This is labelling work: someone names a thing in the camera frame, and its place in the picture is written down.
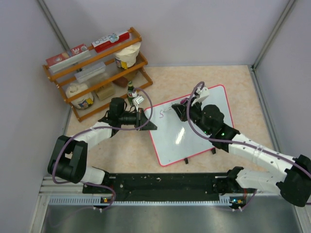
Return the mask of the marker pen with magenta cap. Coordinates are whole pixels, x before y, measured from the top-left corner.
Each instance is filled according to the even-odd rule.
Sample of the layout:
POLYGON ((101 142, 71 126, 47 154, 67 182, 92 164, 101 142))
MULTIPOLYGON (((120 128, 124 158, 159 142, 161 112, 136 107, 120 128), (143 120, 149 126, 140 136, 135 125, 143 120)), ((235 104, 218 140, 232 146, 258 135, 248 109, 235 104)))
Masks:
POLYGON ((188 98, 183 98, 180 102, 172 104, 169 108, 165 109, 163 112, 167 112, 169 110, 184 109, 187 102, 188 98))

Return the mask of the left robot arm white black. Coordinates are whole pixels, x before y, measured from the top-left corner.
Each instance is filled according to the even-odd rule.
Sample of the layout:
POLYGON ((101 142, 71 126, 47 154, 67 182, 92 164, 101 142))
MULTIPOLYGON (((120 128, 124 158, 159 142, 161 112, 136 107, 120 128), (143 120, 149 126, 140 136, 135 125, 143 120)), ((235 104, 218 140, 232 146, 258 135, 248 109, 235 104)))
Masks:
POLYGON ((113 137, 123 125, 134 126, 133 130, 141 131, 157 129, 142 108, 131 112, 126 110, 126 106, 123 98, 113 98, 105 116, 92 127, 71 137, 58 137, 48 164, 48 173, 56 184, 93 183, 94 188, 102 193, 110 188, 110 180, 105 178, 104 170, 87 166, 89 149, 113 137))

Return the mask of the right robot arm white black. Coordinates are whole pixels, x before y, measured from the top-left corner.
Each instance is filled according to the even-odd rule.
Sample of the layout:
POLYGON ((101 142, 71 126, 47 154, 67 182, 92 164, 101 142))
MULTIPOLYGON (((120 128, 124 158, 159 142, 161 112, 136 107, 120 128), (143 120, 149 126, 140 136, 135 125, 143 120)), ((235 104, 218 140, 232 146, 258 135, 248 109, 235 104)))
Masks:
POLYGON ((227 187, 232 192, 252 188, 281 195, 287 202, 304 207, 311 197, 311 160, 300 155, 292 157, 276 152, 247 138, 224 122, 224 115, 216 105, 202 107, 196 103, 173 104, 172 109, 190 127, 197 126, 203 139, 227 153, 252 161, 266 172, 235 167, 228 173, 227 187))

